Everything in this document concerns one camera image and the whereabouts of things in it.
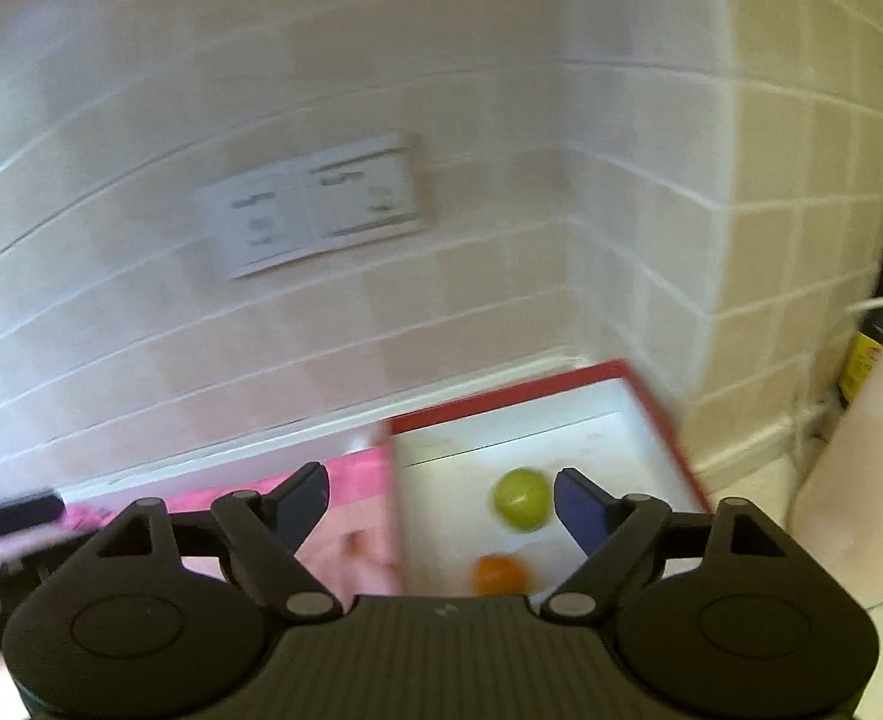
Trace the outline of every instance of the wall socket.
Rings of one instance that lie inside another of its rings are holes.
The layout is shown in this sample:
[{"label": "wall socket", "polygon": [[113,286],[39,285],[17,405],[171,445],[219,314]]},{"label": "wall socket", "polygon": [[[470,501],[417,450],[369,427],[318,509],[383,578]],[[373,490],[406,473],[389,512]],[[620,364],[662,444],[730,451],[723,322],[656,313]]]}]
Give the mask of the wall socket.
[{"label": "wall socket", "polygon": [[410,155],[392,133],[198,190],[227,278],[421,229]]}]

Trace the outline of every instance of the orange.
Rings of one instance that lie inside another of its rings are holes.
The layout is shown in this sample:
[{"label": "orange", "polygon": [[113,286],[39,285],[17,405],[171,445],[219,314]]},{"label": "orange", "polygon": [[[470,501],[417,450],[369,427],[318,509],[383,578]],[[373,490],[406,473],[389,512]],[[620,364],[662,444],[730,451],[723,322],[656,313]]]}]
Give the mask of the orange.
[{"label": "orange", "polygon": [[531,587],[528,566],[511,555],[479,557],[472,580],[477,595],[523,595]]}]

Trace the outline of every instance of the white tiled wall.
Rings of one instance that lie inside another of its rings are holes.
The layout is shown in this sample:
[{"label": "white tiled wall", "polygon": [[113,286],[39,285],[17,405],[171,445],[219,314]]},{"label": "white tiled wall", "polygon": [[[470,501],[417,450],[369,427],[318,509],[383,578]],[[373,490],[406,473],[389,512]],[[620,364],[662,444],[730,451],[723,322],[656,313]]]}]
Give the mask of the white tiled wall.
[{"label": "white tiled wall", "polygon": [[[0,0],[0,493],[570,343],[556,55],[555,0]],[[219,276],[194,189],[390,129],[426,233]]]},{"label": "white tiled wall", "polygon": [[582,343],[635,360],[697,466],[793,408],[805,353],[875,283],[883,0],[560,11]]},{"label": "white tiled wall", "polygon": [[[221,279],[194,189],[388,129],[426,232]],[[0,0],[0,493],[568,343],[697,458],[882,230],[883,0]]]}]

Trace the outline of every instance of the pink cloth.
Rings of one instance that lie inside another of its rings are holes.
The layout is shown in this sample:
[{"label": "pink cloth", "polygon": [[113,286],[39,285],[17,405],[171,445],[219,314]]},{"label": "pink cloth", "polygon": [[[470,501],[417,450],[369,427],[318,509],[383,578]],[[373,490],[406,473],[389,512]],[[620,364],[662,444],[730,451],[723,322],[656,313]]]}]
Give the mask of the pink cloth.
[{"label": "pink cloth", "polygon": [[[347,607],[355,595],[394,595],[401,591],[392,461],[387,447],[376,447],[325,461],[331,495],[328,511],[296,553],[302,565]],[[239,488],[268,493],[291,474],[230,487],[205,488],[165,500],[169,512],[201,512]],[[73,530],[100,528],[118,512],[85,505],[65,508],[62,525]],[[217,560],[187,559],[192,570],[221,576]]]},{"label": "pink cloth", "polygon": [[[390,495],[392,491],[391,462],[388,450],[376,446],[361,452],[325,461],[328,481],[331,487],[329,509],[361,501],[376,495]],[[288,477],[289,473],[270,476],[255,482],[230,487],[205,488],[181,493],[165,500],[169,512],[203,512],[211,507],[216,499],[232,490],[247,488],[258,493],[270,493]],[[99,528],[112,520],[118,512],[106,509],[93,509],[85,504],[70,504],[65,507],[62,523],[73,530]]]}]

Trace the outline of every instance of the yellow object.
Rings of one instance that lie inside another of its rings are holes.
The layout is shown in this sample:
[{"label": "yellow object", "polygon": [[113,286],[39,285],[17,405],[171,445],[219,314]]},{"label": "yellow object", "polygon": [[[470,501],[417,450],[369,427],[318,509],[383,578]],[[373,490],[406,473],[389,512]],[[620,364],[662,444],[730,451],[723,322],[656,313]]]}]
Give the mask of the yellow object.
[{"label": "yellow object", "polygon": [[872,366],[878,359],[881,344],[874,338],[869,338],[864,333],[855,333],[851,341],[851,351],[848,352],[848,360],[845,362],[845,370],[838,381],[846,401],[851,403],[865,384],[867,375],[872,372]]}]

